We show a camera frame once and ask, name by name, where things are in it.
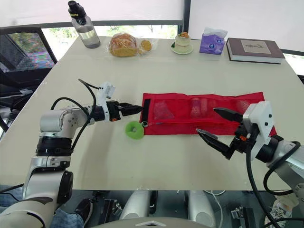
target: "tissue box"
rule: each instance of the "tissue box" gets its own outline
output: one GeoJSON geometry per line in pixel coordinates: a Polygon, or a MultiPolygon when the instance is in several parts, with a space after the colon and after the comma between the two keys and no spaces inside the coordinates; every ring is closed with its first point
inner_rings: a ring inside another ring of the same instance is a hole
{"type": "Polygon", "coordinates": [[[205,28],[200,43],[200,53],[220,55],[222,54],[227,31],[220,29],[205,28]]]}

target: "mesh chair back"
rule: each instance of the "mesh chair back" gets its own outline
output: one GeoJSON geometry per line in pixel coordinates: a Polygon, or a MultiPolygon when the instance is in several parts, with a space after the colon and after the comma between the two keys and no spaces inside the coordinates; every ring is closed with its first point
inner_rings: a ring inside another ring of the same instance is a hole
{"type": "Polygon", "coordinates": [[[19,85],[41,82],[56,62],[40,28],[0,29],[0,69],[6,76],[5,80],[1,77],[1,83],[7,80],[19,85]]]}

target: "book cover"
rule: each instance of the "book cover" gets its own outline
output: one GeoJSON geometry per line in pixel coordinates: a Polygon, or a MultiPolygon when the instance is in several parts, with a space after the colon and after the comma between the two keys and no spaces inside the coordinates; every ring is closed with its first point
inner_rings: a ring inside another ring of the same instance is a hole
{"type": "Polygon", "coordinates": [[[227,42],[235,56],[285,58],[277,44],[271,40],[228,38],[227,42]]]}

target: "clear bottle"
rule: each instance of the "clear bottle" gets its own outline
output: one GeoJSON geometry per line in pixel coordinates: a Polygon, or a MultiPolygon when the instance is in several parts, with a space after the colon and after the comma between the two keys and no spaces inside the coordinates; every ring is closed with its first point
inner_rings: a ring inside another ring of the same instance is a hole
{"type": "Polygon", "coordinates": [[[93,23],[87,16],[84,8],[75,1],[69,1],[68,6],[68,12],[72,17],[72,25],[78,32],[83,44],[87,48],[99,47],[99,37],[97,36],[93,23]]]}

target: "white wall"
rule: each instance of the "white wall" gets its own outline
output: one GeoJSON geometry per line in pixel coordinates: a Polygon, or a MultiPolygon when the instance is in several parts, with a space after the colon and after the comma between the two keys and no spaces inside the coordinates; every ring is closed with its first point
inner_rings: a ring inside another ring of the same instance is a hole
{"type": "Polygon", "coordinates": [[[201,39],[205,27],[304,51],[304,0],[191,0],[190,36],[201,39]]]}

